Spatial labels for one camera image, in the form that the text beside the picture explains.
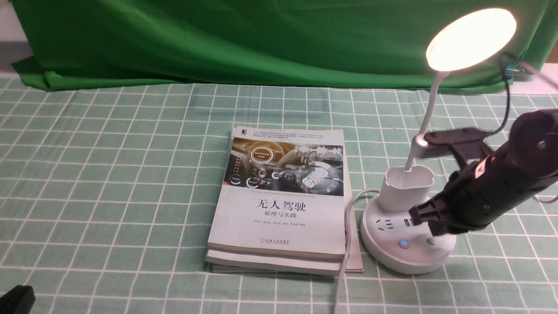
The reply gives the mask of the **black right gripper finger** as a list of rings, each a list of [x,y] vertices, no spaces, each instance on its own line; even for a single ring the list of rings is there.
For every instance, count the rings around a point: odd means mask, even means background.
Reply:
[[[434,237],[444,235],[459,235],[463,233],[463,222],[454,217],[443,217],[442,219],[428,219],[428,227]]]

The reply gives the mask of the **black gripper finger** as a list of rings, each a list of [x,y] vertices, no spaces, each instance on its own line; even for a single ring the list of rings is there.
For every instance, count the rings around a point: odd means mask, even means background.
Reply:
[[[435,226],[448,226],[448,205],[442,198],[431,198],[424,203],[414,205],[408,211],[415,226],[433,223]]]

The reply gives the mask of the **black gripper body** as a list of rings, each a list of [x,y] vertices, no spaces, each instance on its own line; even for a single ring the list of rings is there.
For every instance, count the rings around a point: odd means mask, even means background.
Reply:
[[[524,201],[524,171],[503,156],[490,156],[454,172],[436,196],[463,231],[485,229]]]

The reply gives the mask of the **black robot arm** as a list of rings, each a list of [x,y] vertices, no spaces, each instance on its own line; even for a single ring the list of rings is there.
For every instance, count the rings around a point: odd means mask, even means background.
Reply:
[[[428,148],[453,155],[460,169],[444,189],[409,211],[414,226],[432,236],[484,230],[514,207],[557,181],[557,110],[520,115],[508,141],[492,150],[488,132],[473,127],[425,133]]]

